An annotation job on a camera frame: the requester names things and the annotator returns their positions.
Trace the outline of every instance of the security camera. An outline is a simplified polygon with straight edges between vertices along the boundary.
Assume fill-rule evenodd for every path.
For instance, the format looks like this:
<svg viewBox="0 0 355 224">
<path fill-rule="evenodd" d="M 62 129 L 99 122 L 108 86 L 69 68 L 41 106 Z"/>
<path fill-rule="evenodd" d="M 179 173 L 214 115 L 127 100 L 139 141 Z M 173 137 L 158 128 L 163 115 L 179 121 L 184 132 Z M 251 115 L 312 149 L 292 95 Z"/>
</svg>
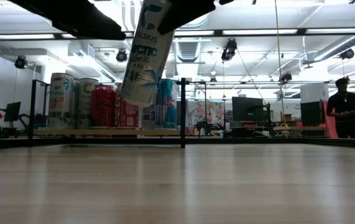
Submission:
<svg viewBox="0 0 355 224">
<path fill-rule="evenodd" d="M 352 49 L 348 49 L 347 51 L 339 55 L 339 58 L 341 59 L 352 59 L 353 57 L 354 57 L 354 51 Z"/>
<path fill-rule="evenodd" d="M 227 45 L 223 49 L 223 53 L 221 54 L 221 59 L 224 62 L 227 62 L 231 59 L 233 59 L 233 56 L 235 55 L 235 50 L 237 50 L 237 42 L 235 39 L 228 39 Z"/>
<path fill-rule="evenodd" d="M 25 56 L 18 56 L 16 62 L 14 63 L 14 66 L 19 69 L 25 69 L 26 65 L 27 60 L 25 59 Z"/>
<path fill-rule="evenodd" d="M 116 54 L 116 60 L 118 62 L 125 62 L 127 60 L 126 49 L 119 49 L 119 52 Z"/>
<path fill-rule="evenodd" d="M 211 78 L 210 78 L 210 82 L 217 82 L 216 77 L 211 77 Z"/>
<path fill-rule="evenodd" d="M 279 79 L 279 82 L 282 82 L 282 84 L 288 83 L 290 80 L 292 80 L 292 74 L 290 72 L 286 72 L 282 74 L 281 78 Z"/>
</svg>

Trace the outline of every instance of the black metal frame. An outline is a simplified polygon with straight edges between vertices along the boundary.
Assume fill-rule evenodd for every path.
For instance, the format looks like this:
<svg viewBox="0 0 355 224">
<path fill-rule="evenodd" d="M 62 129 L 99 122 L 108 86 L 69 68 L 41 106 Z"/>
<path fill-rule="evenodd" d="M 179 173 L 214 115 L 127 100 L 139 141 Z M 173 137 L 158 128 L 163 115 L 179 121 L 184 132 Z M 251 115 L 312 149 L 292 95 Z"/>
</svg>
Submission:
<svg viewBox="0 0 355 224">
<path fill-rule="evenodd" d="M 32 92 L 31 92 L 31 106 L 30 106 L 30 118 L 29 118 L 29 130 L 28 139 L 0 139 L 0 149 L 10 148 L 10 147 L 32 147 L 32 146 L 45 146 L 45 145 L 55 145 L 55 144 L 179 144 L 182 149 L 185 148 L 186 144 L 319 144 L 327 146 L 346 146 L 355 147 L 355 139 L 318 139 L 318 138 L 262 138 L 262 139 L 248 139 L 248 138 L 233 138 L 233 139 L 186 139 L 185 136 L 185 110 L 186 110 L 186 97 L 185 97 L 185 87 L 187 84 L 199 83 L 206 84 L 205 82 L 188 82 L 185 78 L 182 78 L 178 85 L 181 85 L 182 96 L 181 96 L 181 114 L 180 119 L 180 139 L 132 139 L 132 138 L 114 138 L 112 141 L 109 139 L 78 139 L 74 137 L 69 138 L 43 138 L 35 139 L 34 136 L 34 116 L 35 116 L 35 101 L 36 101 L 36 87 L 37 83 L 45 85 L 45 99 L 44 99 L 44 114 L 46 111 L 46 101 L 47 101 L 47 88 L 50 86 L 48 83 L 42 82 L 40 80 L 32 81 Z"/>
<path fill-rule="evenodd" d="M 43 115 L 46 114 L 46 102 L 47 102 L 47 88 L 50 84 L 42 82 L 40 80 L 32 80 L 32 89 L 30 93 L 30 110 L 29 110 L 29 127 L 28 127 L 28 141 L 31 146 L 34 145 L 34 121 L 35 121 L 35 102 L 36 102 L 36 86 L 37 83 L 41 83 L 45 86 L 45 98 L 43 102 Z"/>
<path fill-rule="evenodd" d="M 276 30 L 277 28 L 267 28 L 267 29 L 211 29 L 211 30 L 201 30 L 201 31 L 212 31 L 211 34 L 208 35 L 178 35 L 176 36 L 176 38 L 185 38 L 185 37 L 190 37 L 190 38 L 195 38 L 195 37 L 277 37 L 277 33 L 269 33 L 269 34 L 261 34 L 257 33 L 256 31 L 264 31 L 264 30 Z M 286 33 L 283 32 L 284 30 L 297 30 L 294 33 Z M 319 30 L 326 30 L 326 32 L 323 33 L 312 33 L 309 34 L 307 33 L 307 30 L 309 29 L 319 29 Z M 341 29 L 345 29 L 345 30 L 353 30 L 353 31 L 346 31 L 346 32 L 341 32 Z M 248 31 L 246 34 L 224 34 L 223 31 L 229 31 L 229 30 L 245 30 Z M 281 37 L 292 37 L 292 36 L 299 36 L 299 37 L 303 37 L 303 36 L 314 36 L 314 35 L 355 35 L 355 27 L 304 27 L 304 28 L 280 28 L 279 29 L 280 34 L 279 36 Z M 10 39 L 6 39 L 6 38 L 2 38 L 0 39 L 0 41 L 38 41 L 38 40 L 81 40 L 81 39 L 93 39 L 90 37 L 87 38 L 75 38 L 75 37 L 63 37 L 63 34 L 67 34 L 64 32 L 49 32 L 49 33 L 29 33 L 29 34 L 25 34 L 25 35 L 35 35 L 35 34 L 52 34 L 54 35 L 54 39 L 14 39 L 14 38 L 10 38 Z M 132 31 L 127 31 L 125 32 L 126 34 L 126 39 L 133 39 L 134 37 L 134 33 Z"/>
</svg>

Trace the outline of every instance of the black metal post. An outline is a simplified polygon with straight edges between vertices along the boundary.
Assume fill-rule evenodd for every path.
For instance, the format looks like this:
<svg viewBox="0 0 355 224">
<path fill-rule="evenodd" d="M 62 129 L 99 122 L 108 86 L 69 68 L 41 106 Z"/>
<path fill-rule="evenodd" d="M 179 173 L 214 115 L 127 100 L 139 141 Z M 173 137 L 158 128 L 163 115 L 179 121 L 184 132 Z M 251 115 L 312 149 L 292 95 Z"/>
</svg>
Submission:
<svg viewBox="0 0 355 224">
<path fill-rule="evenodd" d="M 206 98 L 206 84 L 205 84 L 205 121 L 206 122 L 208 122 L 208 119 L 207 119 L 207 117 L 208 117 L 208 110 L 207 110 L 207 106 L 206 106 L 206 104 L 207 104 L 207 98 Z"/>
<path fill-rule="evenodd" d="M 181 95 L 181 111 L 180 111 L 180 140 L 181 140 L 181 145 L 180 147 L 182 149 L 185 149 L 185 107 L 186 107 L 186 101 L 185 101 L 185 78 L 182 78 L 182 95 Z"/>
<path fill-rule="evenodd" d="M 224 121 L 224 130 L 226 130 L 226 100 L 223 100 L 223 102 L 224 102 L 223 121 Z"/>
<path fill-rule="evenodd" d="M 28 128 L 28 140 L 30 146 L 32 145 L 32 140 L 34 139 L 35 101 L 36 101 L 36 80 L 33 80 L 32 90 L 30 93 L 29 128 Z"/>
<path fill-rule="evenodd" d="M 48 87 L 48 85 L 45 85 L 45 99 L 43 102 L 43 116 L 46 115 L 47 87 Z"/>
<path fill-rule="evenodd" d="M 274 137 L 274 128 L 271 126 L 271 109 L 270 109 L 270 103 L 267 103 L 266 106 L 267 108 L 267 125 L 269 127 L 269 136 L 270 138 Z"/>
</svg>

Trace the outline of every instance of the aluminum can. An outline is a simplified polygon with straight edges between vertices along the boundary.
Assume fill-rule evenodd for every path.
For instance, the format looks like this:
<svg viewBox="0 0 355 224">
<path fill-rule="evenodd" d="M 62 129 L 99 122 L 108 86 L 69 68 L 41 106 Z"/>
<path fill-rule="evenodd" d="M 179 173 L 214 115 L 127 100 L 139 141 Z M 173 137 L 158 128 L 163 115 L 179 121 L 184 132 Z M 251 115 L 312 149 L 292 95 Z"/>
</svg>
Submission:
<svg viewBox="0 0 355 224">
<path fill-rule="evenodd" d="M 81 78 L 79 84 L 78 129 L 91 127 L 91 92 L 98 85 L 94 78 Z"/>
<path fill-rule="evenodd" d="M 144 0 L 121 89 L 121 98 L 140 107 L 155 101 L 174 31 L 160 35 L 158 26 L 169 1 Z"/>
<path fill-rule="evenodd" d="M 157 128 L 177 128 L 176 84 L 171 79 L 163 79 L 160 83 L 155 102 L 155 122 Z"/>
<path fill-rule="evenodd" d="M 139 107 L 123 100 L 118 92 L 115 95 L 115 127 L 126 129 L 139 127 Z"/>
<path fill-rule="evenodd" d="M 66 73 L 53 73 L 50 82 L 48 127 L 71 129 L 73 77 Z"/>
<path fill-rule="evenodd" d="M 96 85 L 91 94 L 91 127 L 105 128 L 114 124 L 115 90 L 109 85 Z"/>
</svg>

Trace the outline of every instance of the white can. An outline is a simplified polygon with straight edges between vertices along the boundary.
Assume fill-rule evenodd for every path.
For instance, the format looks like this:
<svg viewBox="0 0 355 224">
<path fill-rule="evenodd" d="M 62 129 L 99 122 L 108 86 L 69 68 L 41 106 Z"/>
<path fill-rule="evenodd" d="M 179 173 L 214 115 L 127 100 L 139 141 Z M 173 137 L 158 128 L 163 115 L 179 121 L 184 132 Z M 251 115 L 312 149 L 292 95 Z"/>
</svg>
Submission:
<svg viewBox="0 0 355 224">
<path fill-rule="evenodd" d="M 78 100 L 78 129 L 89 129 L 91 121 L 91 92 L 98 85 L 94 78 L 81 78 Z"/>
<path fill-rule="evenodd" d="M 72 128 L 73 77 L 66 73 L 53 73 L 50 83 L 48 127 Z"/>
<path fill-rule="evenodd" d="M 157 29 L 170 6 L 159 0 L 142 4 L 121 89 L 129 103 L 144 107 L 154 103 L 174 35 L 174 31 L 160 35 Z"/>
<path fill-rule="evenodd" d="M 72 127 L 77 128 L 78 125 L 78 101 L 79 101 L 79 79 L 73 79 L 72 89 Z"/>
</svg>

